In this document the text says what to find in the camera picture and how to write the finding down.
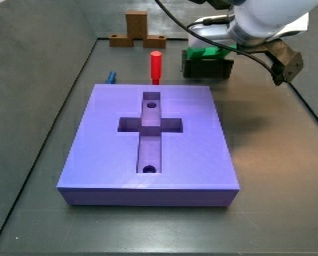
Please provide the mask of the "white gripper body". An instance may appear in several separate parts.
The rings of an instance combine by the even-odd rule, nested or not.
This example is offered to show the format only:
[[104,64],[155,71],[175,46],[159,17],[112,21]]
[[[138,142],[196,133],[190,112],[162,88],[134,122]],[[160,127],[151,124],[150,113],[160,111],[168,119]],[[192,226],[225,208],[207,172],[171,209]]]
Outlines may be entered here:
[[230,22],[234,17],[230,14],[202,17],[187,28],[203,38],[215,43],[231,46],[235,41],[229,35]]

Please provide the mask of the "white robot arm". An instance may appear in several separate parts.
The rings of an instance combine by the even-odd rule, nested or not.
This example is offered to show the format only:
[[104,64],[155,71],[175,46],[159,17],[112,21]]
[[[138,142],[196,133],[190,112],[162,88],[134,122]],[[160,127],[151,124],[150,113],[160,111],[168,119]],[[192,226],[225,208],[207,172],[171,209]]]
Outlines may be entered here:
[[202,17],[191,31],[208,40],[254,47],[283,36],[299,34],[309,27],[309,12],[318,0],[222,0],[230,5],[226,24],[204,25]]

